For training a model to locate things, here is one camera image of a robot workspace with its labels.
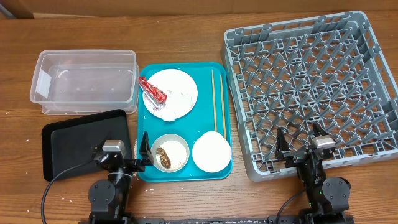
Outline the pink white bowl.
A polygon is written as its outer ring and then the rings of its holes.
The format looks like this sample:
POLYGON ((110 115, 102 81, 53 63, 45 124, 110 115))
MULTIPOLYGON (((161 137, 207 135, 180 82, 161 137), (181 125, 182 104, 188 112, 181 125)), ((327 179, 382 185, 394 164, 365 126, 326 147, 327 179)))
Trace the pink white bowl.
POLYGON ((225 169, 232 158, 231 146, 216 131, 205 132, 194 143, 192 158, 196 166, 204 172, 216 173, 225 169))

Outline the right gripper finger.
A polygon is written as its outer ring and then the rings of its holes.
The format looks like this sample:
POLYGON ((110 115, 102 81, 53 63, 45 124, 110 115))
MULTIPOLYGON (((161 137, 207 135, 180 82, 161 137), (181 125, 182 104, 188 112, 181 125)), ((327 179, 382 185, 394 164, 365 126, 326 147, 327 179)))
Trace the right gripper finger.
POLYGON ((275 150, 275 158, 282 160, 285 158, 285 154, 290 152, 290 147, 285 139, 282 128, 277 129, 277 142, 275 150))
POLYGON ((328 133, 316 122, 312 124, 313 127, 313 132, 315 137, 320 137, 320 136, 327 136, 328 133))

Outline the white napkin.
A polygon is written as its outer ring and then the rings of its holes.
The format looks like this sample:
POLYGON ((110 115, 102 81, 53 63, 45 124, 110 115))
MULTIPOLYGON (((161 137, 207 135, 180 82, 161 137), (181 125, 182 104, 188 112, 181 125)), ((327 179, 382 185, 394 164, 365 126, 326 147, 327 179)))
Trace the white napkin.
POLYGON ((192 106, 192 94, 172 91, 165 102, 162 119, 166 122, 175 121, 177 118, 186 115, 192 106))

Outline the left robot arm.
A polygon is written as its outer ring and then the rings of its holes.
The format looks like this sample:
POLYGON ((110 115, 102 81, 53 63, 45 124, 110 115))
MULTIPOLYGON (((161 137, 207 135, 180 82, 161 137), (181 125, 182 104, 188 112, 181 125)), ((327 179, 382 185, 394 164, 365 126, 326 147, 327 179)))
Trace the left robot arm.
POLYGON ((89 189, 90 223, 137 223, 126 207, 133 174, 144 172, 154 163, 148 133, 144 132, 141 140, 140 159, 128 159, 126 154, 122 140, 105 139, 94 150, 94 162, 108 171, 108 177, 95 182, 89 189))

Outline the large white plate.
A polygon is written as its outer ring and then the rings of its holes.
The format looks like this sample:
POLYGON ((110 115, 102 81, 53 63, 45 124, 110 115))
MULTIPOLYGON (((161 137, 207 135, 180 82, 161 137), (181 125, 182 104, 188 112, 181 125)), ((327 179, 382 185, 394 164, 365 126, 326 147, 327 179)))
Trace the large white plate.
MULTIPOLYGON (((198 99, 197 84, 195 83, 193 78, 186 72, 183 72, 178 69, 161 70, 159 72, 154 73, 148 79, 148 82, 156 86, 161 91, 163 91, 167 96, 169 96, 172 91, 179 91, 182 93, 192 94, 193 106, 191 110, 193 109, 195 103, 197 102, 198 99)), ((161 110, 155 111, 153 107, 151 107, 151 103, 145 94, 143 94, 142 99, 146 109, 154 116, 162 119, 163 115, 162 112, 164 111, 163 108, 161 110)))

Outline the wooden chopstick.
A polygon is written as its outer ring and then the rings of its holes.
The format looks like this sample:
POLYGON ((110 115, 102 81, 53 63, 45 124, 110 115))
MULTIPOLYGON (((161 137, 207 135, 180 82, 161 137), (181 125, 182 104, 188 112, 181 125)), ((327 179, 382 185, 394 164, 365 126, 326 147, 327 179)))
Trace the wooden chopstick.
POLYGON ((222 109, 222 118, 223 118, 223 137, 226 139, 226 118, 225 118, 225 109, 224 109, 223 77, 221 74, 220 74, 220 92, 221 92, 221 109, 222 109))
POLYGON ((214 71, 213 70, 211 70, 211 84, 212 84, 214 129, 217 132, 217 115, 216 115, 216 100, 215 100, 215 79, 214 79, 214 71))

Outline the grey bowl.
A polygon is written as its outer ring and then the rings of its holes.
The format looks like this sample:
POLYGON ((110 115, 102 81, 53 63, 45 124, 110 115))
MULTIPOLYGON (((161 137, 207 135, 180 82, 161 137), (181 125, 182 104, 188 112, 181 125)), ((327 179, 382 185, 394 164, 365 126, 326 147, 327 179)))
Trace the grey bowl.
POLYGON ((187 161, 186 161, 185 165, 187 164, 188 159, 189 159, 189 157, 190 157, 189 146, 188 146, 187 142, 184 140, 184 138, 182 138, 182 137, 180 137, 179 135, 176 135, 176 134, 165 134, 165 135, 163 135, 163 136, 157 138, 157 139, 154 141, 154 143, 153 143, 153 145, 152 145, 152 147, 151 147, 151 153, 152 153, 152 155, 154 156, 154 166, 155 166, 158 170, 160 170, 160 169, 157 167, 157 162, 156 162, 156 158, 155 158, 155 150, 156 150, 163 142, 166 142, 166 141, 169 141, 169 140, 178 141, 178 142, 180 142, 180 143, 182 143, 182 144, 184 145, 184 147, 185 147, 185 149, 187 150, 187 153, 188 153, 188 157, 187 157, 187 161))

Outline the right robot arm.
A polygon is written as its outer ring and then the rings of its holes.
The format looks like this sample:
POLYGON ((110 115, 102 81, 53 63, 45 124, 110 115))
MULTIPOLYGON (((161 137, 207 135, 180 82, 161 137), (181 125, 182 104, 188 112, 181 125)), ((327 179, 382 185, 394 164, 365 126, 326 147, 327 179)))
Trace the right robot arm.
POLYGON ((291 196, 279 209, 276 223, 354 223, 353 217, 347 217, 351 184, 342 177, 327 177, 323 160, 329 159, 335 152, 336 142, 318 123, 313 123, 311 144, 305 149, 291 151, 282 128, 277 130, 275 158, 284 161, 286 168, 296 168, 303 190, 291 196), (309 208, 302 209, 296 216, 283 216, 284 208, 302 193, 308 198, 309 208))

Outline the red snack wrapper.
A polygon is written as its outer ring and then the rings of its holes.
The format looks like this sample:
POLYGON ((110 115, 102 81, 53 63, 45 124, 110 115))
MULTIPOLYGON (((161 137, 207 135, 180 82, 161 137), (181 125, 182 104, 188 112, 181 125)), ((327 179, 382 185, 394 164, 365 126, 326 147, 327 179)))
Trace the red snack wrapper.
POLYGON ((161 110, 165 106, 167 95, 153 84, 150 84, 146 77, 139 77, 138 82, 140 88, 149 99, 151 107, 153 107, 155 111, 161 110))

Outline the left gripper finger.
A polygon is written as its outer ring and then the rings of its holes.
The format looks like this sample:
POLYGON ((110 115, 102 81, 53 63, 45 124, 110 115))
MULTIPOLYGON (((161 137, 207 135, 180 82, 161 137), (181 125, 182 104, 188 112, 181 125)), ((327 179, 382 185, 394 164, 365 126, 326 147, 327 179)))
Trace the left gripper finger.
POLYGON ((144 131, 141 145, 139 148, 139 155, 141 156, 141 161, 144 166, 152 166, 154 163, 154 158, 151 153, 151 149, 149 146, 149 137, 147 131, 144 131))
POLYGON ((104 137, 104 139, 103 139, 97 146, 95 146, 95 147, 93 148, 93 153, 98 153, 98 152, 102 151, 102 148, 103 148, 105 142, 106 142, 107 140, 110 140, 110 139, 111 139, 111 134, 108 133, 108 134, 104 137))

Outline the brown food piece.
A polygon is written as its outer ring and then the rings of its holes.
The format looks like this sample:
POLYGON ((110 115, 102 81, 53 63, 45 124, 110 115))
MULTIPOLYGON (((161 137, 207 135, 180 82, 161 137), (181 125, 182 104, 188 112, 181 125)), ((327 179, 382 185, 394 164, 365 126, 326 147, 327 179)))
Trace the brown food piece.
POLYGON ((166 151, 163 148, 159 147, 156 150, 156 154, 159 156, 161 166, 164 169, 170 169, 171 161, 170 161, 166 151))

